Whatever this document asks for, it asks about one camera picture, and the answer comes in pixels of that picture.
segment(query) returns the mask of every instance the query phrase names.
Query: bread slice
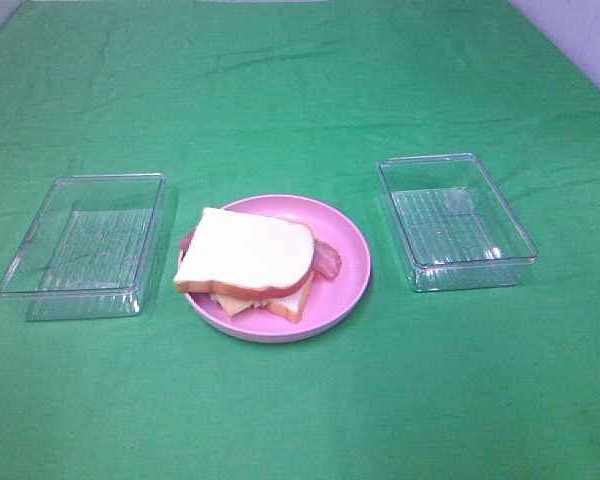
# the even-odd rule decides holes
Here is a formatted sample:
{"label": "bread slice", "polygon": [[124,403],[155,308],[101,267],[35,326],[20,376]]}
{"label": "bread slice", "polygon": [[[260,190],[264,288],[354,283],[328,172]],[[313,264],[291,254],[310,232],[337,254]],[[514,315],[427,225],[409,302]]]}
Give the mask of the bread slice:
{"label": "bread slice", "polygon": [[174,285],[249,301],[283,298],[306,283],[313,254],[305,224],[205,208]]}
{"label": "bread slice", "polygon": [[283,298],[251,301],[215,293],[211,294],[211,298],[218,302],[222,309],[231,316],[249,308],[262,307],[275,315],[286,318],[291,323],[298,323],[302,319],[302,312],[307,303],[314,276],[315,274],[312,272],[299,290]]}

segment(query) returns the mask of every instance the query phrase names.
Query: green cloth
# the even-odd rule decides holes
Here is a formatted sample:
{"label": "green cloth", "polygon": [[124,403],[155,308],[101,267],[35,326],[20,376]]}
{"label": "green cloth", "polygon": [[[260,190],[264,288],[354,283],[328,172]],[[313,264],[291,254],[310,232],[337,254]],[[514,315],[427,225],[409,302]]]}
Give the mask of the green cloth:
{"label": "green cloth", "polygon": [[[414,293],[375,164],[464,151],[533,278]],[[178,202],[139,316],[0,299],[0,479],[600,479],[600,91],[504,0],[25,3],[0,30],[0,279],[55,178],[152,171]],[[348,215],[373,277],[272,346],[172,277],[202,207],[280,192]]]}

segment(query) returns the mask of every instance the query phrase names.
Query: white bread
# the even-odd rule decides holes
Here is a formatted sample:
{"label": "white bread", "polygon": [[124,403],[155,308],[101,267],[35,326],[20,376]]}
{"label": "white bread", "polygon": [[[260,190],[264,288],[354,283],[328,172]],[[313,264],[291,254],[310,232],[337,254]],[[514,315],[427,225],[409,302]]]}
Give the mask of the white bread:
{"label": "white bread", "polygon": [[314,276],[315,274],[312,272],[299,290],[283,298],[252,301],[215,293],[211,294],[211,298],[218,302],[223,310],[231,316],[249,308],[262,307],[275,315],[286,318],[291,323],[298,323],[302,319],[302,312],[309,297]]}
{"label": "white bread", "polygon": [[302,223],[205,208],[174,284],[249,301],[283,298],[307,282],[313,254]]}

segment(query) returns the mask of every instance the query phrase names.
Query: plastic tray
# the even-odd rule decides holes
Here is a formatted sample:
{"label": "plastic tray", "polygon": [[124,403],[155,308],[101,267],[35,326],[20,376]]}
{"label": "plastic tray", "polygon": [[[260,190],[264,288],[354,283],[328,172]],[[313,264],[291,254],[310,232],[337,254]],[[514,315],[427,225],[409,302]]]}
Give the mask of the plastic tray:
{"label": "plastic tray", "polygon": [[0,295],[26,320],[136,315],[164,210],[159,173],[56,180],[11,262]]}
{"label": "plastic tray", "polygon": [[471,153],[378,164],[413,290],[515,285],[537,250],[482,162]]}

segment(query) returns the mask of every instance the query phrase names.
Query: clear plastic container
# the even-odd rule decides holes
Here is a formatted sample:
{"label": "clear plastic container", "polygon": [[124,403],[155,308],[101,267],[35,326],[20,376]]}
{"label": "clear plastic container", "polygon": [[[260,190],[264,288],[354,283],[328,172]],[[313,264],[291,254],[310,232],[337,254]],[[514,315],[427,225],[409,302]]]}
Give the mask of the clear plastic container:
{"label": "clear plastic container", "polygon": [[515,285],[538,253],[482,162],[471,153],[378,164],[413,290]]}
{"label": "clear plastic container", "polygon": [[2,282],[26,320],[136,315],[164,219],[159,173],[56,180]]}

